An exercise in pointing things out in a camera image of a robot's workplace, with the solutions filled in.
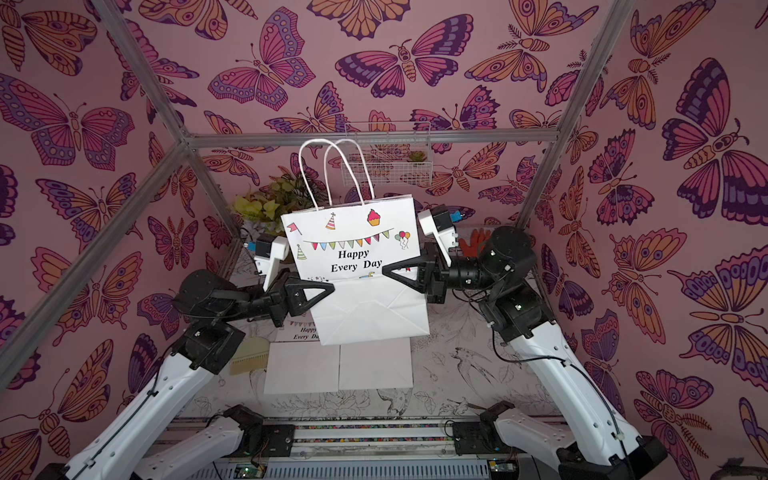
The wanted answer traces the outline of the small plant in basket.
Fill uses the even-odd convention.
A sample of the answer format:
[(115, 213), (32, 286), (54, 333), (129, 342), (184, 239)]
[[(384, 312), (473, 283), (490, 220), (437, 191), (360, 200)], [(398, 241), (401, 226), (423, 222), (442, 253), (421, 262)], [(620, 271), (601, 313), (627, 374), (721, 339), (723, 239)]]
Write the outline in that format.
[(428, 160), (426, 151), (415, 150), (408, 154), (408, 161), (411, 163), (423, 163)]

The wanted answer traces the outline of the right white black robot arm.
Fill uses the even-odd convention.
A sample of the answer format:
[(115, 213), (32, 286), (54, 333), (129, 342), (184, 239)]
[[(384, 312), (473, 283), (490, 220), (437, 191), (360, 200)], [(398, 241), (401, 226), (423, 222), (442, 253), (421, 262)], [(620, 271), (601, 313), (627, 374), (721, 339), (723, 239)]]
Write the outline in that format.
[(524, 231), (493, 230), (476, 257), (444, 254), (442, 245), (429, 242), (420, 256), (385, 265), (382, 273), (434, 304), (449, 291), (478, 293), (473, 303), (492, 336), (514, 349), (515, 363), (533, 371), (565, 420), (555, 427), (502, 401), (481, 415), (493, 438), (562, 479), (641, 479), (666, 459), (661, 442), (640, 434), (597, 387), (527, 282), (537, 257)]

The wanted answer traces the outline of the white paper gift bag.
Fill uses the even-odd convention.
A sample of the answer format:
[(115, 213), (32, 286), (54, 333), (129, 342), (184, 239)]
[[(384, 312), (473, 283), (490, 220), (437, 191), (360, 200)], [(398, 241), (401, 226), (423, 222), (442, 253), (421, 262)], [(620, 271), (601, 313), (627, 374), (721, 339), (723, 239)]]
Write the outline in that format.
[(340, 347), (324, 346), (313, 322), (289, 321), (270, 344), (264, 380), (266, 395), (336, 392)]

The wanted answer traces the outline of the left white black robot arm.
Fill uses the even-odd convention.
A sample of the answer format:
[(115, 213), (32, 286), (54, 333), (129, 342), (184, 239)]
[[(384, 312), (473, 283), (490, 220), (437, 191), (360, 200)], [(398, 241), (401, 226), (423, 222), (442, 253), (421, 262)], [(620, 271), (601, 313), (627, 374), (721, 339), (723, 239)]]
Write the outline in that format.
[(245, 338), (236, 321), (269, 320), (280, 327), (334, 290), (331, 283), (303, 280), (288, 269), (267, 288), (238, 287), (206, 269), (189, 274), (173, 305), (191, 323), (148, 385), (85, 449), (65, 464), (47, 465), (39, 478), (184, 479), (231, 453), (258, 453), (267, 444), (264, 418), (238, 405), (160, 455), (146, 455), (184, 406), (234, 357)]

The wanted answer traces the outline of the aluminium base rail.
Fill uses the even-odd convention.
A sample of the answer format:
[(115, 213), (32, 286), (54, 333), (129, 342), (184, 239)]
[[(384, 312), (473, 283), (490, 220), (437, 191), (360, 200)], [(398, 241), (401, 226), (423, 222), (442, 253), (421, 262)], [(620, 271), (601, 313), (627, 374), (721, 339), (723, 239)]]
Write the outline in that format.
[(252, 448), (231, 423), (140, 460), (133, 479), (558, 479), (587, 465), (569, 429), (518, 417), (268, 423)]

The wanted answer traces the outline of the potted green leafy plant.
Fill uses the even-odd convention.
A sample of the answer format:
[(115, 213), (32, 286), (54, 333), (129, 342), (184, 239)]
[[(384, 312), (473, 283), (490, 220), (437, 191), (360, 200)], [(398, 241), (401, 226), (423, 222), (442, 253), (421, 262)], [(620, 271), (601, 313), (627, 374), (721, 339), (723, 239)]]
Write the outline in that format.
[(258, 191), (237, 196), (232, 209), (258, 233), (283, 236), (282, 217), (310, 206), (313, 202), (304, 181), (283, 175)]

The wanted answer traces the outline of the red rubber glove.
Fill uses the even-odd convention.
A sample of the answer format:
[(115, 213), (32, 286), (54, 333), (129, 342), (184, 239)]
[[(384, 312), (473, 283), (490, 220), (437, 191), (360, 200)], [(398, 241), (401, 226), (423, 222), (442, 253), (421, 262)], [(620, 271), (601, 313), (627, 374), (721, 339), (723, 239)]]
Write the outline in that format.
[(490, 239), (493, 231), (487, 229), (473, 229), (467, 239), (459, 240), (459, 247), (465, 257), (477, 258), (485, 243)]

